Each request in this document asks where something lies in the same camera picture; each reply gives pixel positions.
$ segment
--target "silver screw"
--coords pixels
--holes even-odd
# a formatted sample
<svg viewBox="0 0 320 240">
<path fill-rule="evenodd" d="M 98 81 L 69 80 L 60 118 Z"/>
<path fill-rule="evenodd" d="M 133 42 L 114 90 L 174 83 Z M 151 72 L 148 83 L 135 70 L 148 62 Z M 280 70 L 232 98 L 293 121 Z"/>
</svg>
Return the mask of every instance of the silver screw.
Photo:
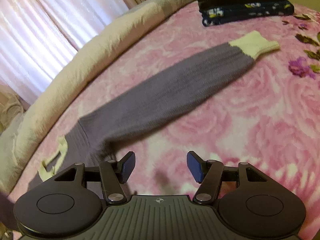
<svg viewBox="0 0 320 240">
<path fill-rule="evenodd" d="M 211 196 L 207 193 L 200 193 L 196 195 L 196 199 L 199 201 L 209 201 L 211 199 Z"/>
<path fill-rule="evenodd" d="M 111 201 L 120 201 L 123 200 L 123 198 L 124 196 L 119 193 L 113 193 L 108 196 L 108 199 L 110 199 Z"/>
</svg>

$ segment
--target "dark blue patterned garment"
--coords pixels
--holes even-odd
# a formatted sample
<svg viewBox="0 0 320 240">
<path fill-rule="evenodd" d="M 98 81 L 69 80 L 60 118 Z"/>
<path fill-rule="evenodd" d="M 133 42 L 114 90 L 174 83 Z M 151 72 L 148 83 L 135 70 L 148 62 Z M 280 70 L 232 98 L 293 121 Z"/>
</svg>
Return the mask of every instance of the dark blue patterned garment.
<svg viewBox="0 0 320 240">
<path fill-rule="evenodd" d="M 292 15 L 294 6 L 289 1 L 236 4 L 200 11 L 204 26 L 247 20 L 263 16 Z"/>
</svg>

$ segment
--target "white sheer curtain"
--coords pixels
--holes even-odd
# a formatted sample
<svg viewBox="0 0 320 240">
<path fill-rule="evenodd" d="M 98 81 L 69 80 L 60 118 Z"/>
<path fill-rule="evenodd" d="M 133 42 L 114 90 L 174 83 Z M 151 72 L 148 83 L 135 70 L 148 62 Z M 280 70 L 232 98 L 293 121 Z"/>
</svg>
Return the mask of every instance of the white sheer curtain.
<svg viewBox="0 0 320 240">
<path fill-rule="evenodd" d="M 127 10 L 123 0 L 0 0 L 0 82 L 32 104 L 86 42 Z"/>
</svg>

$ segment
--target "stack of folded clothes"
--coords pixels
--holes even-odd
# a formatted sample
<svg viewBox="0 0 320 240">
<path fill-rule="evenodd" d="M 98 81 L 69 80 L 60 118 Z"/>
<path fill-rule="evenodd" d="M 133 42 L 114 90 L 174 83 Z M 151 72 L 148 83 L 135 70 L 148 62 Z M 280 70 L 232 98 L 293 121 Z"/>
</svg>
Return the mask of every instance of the stack of folded clothes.
<svg viewBox="0 0 320 240">
<path fill-rule="evenodd" d="M 198 0 L 198 4 L 204 26 L 294 13 L 287 0 Z"/>
</svg>

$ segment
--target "bed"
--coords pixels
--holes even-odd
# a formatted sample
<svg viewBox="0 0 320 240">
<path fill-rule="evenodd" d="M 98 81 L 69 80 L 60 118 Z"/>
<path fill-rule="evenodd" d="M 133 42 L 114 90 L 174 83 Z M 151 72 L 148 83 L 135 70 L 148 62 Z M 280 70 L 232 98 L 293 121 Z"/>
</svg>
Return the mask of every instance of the bed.
<svg viewBox="0 0 320 240">
<path fill-rule="evenodd" d="M 295 5 L 295 12 L 310 20 L 268 17 L 203 27 L 197 2 L 190 1 L 141 35 L 78 96 L 75 93 L 75 100 L 39 144 L 10 198 L 15 201 L 26 192 L 39 163 L 55 151 L 57 138 L 70 131 L 79 117 L 184 58 L 257 30 L 266 39 L 278 41 L 281 49 L 260 57 L 251 71 L 191 113 L 135 141 L 116 145 L 117 158 L 128 151 L 136 154 L 128 181 L 131 192 L 191 197 L 198 184 L 186 165 L 189 150 L 228 166 L 249 162 L 304 202 L 307 217 L 299 236 L 311 240 L 320 227 L 320 74 L 300 77 L 292 72 L 297 65 L 319 65 L 304 52 L 319 47 L 295 36 L 300 33 L 316 41 L 320 13 Z M 228 190 L 226 185 L 221 195 Z"/>
</svg>

